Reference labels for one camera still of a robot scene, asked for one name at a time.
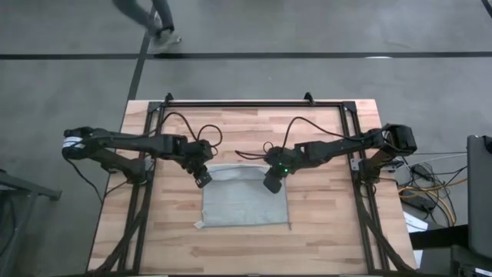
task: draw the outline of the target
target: person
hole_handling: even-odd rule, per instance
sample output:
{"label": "person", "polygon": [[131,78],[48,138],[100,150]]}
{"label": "person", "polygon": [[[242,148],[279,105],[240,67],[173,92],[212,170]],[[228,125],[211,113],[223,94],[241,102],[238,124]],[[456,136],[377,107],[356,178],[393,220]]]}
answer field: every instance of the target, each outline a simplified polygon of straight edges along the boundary
{"label": "person", "polygon": [[160,22],[152,18],[136,1],[113,0],[113,4],[124,15],[147,29],[154,44],[153,52],[164,52],[169,45],[181,41],[181,37],[175,32],[175,24],[172,21],[171,9],[167,0],[152,0],[155,10],[161,18]]}

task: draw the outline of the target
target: grey pants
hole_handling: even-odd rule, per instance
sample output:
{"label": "grey pants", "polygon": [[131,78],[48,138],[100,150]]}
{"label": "grey pants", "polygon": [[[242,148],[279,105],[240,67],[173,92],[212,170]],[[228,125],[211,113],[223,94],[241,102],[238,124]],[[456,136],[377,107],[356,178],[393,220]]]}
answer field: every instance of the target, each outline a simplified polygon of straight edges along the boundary
{"label": "grey pants", "polygon": [[152,0],[155,10],[159,14],[159,17],[161,17],[162,28],[155,25],[155,20],[137,4],[136,0],[113,0],[113,3],[120,12],[133,19],[139,25],[146,27],[148,33],[153,36],[157,36],[162,30],[175,30],[171,9],[167,0]]}

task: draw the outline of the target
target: concrete floor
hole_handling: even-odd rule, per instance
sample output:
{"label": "concrete floor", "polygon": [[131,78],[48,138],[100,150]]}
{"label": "concrete floor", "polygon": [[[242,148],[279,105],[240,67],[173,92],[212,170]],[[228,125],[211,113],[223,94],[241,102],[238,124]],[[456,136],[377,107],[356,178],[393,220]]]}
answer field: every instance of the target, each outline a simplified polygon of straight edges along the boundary
{"label": "concrete floor", "polygon": [[[146,9],[147,0],[140,0]],[[479,0],[170,1],[183,42],[173,52],[459,52],[492,50]],[[109,0],[0,0],[0,54],[138,53],[144,31]],[[136,60],[0,60],[0,168],[62,189],[36,206],[16,276],[83,272],[99,203],[63,161],[62,133],[118,130]],[[490,134],[492,58],[148,60],[137,99],[375,98],[382,122],[411,126],[419,152],[463,151]],[[417,162],[432,156],[413,156]],[[108,176],[81,170],[102,191]],[[432,163],[436,172],[465,165]],[[407,179],[404,170],[397,177]],[[451,189],[458,224],[466,186]],[[440,224],[444,217],[434,213]]]}

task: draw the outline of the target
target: black floor stripe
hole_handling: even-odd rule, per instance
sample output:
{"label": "black floor stripe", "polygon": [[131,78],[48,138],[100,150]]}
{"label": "black floor stripe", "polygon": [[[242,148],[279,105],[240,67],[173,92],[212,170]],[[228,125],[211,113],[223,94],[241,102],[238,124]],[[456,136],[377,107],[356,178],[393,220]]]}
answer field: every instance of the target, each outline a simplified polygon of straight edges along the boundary
{"label": "black floor stripe", "polygon": [[[155,8],[152,7],[151,17],[155,17]],[[145,56],[147,55],[148,45],[150,44],[151,37],[145,33],[144,39],[141,43],[140,53],[138,54],[137,66],[133,72],[131,78],[130,90],[128,91],[127,102],[129,100],[135,100],[137,98],[138,86],[140,85],[141,73],[144,70]]]}
{"label": "black floor stripe", "polygon": [[0,60],[131,60],[139,54],[0,54]]}
{"label": "black floor stripe", "polygon": [[482,0],[482,4],[484,4],[485,9],[487,10],[490,17],[492,18],[492,6],[490,5],[489,0]]}
{"label": "black floor stripe", "polygon": [[490,58],[483,52],[244,52],[244,53],[165,53],[147,59],[275,59],[275,58]]}

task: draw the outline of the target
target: wooden tabletop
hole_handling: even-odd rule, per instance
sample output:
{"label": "wooden tabletop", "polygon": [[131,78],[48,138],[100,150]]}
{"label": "wooden tabletop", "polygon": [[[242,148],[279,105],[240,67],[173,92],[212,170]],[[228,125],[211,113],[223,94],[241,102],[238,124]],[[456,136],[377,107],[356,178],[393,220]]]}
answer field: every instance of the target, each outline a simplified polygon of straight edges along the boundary
{"label": "wooden tabletop", "polygon": [[[362,132],[380,128],[374,100],[357,103]],[[148,101],[130,101],[121,132],[141,134]],[[182,113],[195,132],[205,124],[216,124],[224,133],[218,155],[208,164],[251,163],[234,150],[262,153],[266,140],[281,145],[288,123],[304,116],[331,132],[342,133],[336,108],[167,108]],[[178,117],[166,121],[163,132],[190,133]],[[218,140],[212,128],[202,138]],[[287,147],[295,142],[332,141],[306,122],[291,128]],[[135,152],[118,151],[129,158]],[[367,151],[369,156],[374,151]],[[108,189],[120,184],[113,175]],[[415,267],[410,239],[397,189],[391,181],[377,186],[377,207],[384,235],[405,260]],[[303,169],[287,179],[288,225],[197,229],[201,220],[202,191],[194,179],[170,161],[156,165],[151,210],[145,235],[141,274],[338,274],[365,273],[363,247],[347,156],[332,159],[316,169]],[[97,268],[118,243],[125,227],[131,186],[114,190],[104,201],[89,269]],[[372,238],[376,264],[377,250]]]}

